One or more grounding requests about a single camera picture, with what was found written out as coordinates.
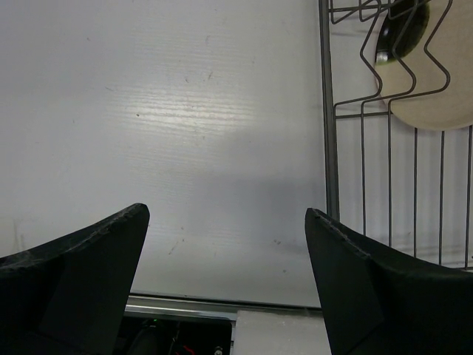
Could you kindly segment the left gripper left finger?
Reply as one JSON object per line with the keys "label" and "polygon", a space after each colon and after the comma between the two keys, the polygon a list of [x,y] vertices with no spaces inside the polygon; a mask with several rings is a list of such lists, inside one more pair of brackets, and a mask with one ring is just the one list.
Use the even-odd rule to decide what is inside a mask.
{"label": "left gripper left finger", "polygon": [[1,258],[2,354],[111,354],[150,212],[135,203]]}

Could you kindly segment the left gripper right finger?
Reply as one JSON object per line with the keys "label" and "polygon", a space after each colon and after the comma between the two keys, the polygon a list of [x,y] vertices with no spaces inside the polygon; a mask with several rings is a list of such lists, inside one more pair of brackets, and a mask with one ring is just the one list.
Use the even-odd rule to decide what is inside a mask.
{"label": "left gripper right finger", "polygon": [[414,258],[318,209],[304,219],[333,354],[470,354],[472,274]]}

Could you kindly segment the cream plate dark centre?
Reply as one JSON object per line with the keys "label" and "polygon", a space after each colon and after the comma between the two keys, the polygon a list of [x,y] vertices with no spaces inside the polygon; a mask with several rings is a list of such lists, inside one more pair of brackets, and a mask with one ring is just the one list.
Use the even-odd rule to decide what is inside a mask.
{"label": "cream plate dark centre", "polygon": [[394,1],[375,50],[381,97],[419,129],[472,125],[472,2]]}

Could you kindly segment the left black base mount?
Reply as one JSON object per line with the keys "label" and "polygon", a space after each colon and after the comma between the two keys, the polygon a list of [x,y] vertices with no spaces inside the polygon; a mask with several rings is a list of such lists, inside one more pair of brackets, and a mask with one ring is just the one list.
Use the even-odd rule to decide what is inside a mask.
{"label": "left black base mount", "polygon": [[113,354],[231,354],[238,309],[213,300],[130,294]]}

